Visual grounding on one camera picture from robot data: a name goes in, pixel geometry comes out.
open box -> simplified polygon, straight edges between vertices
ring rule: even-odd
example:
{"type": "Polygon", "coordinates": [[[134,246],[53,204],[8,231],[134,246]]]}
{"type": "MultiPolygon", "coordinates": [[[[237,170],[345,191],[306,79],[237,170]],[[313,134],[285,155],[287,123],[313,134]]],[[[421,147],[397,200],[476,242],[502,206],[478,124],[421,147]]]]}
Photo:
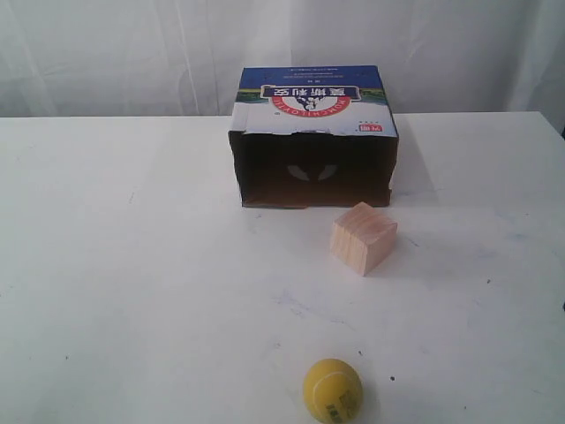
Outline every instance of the open box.
{"type": "Polygon", "coordinates": [[[398,135],[376,66],[245,68],[229,137],[244,206],[390,202],[398,135]]]}

white table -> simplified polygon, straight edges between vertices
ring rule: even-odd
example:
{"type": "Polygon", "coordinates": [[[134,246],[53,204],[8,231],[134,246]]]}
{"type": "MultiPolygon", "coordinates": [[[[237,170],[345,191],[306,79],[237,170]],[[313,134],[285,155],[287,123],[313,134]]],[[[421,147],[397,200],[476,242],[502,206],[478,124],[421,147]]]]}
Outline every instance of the white table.
{"type": "Polygon", "coordinates": [[[363,278],[343,209],[240,207],[227,117],[0,119],[0,422],[311,423],[326,357],[359,422],[565,422],[565,141],[396,120],[399,240],[363,278]]]}

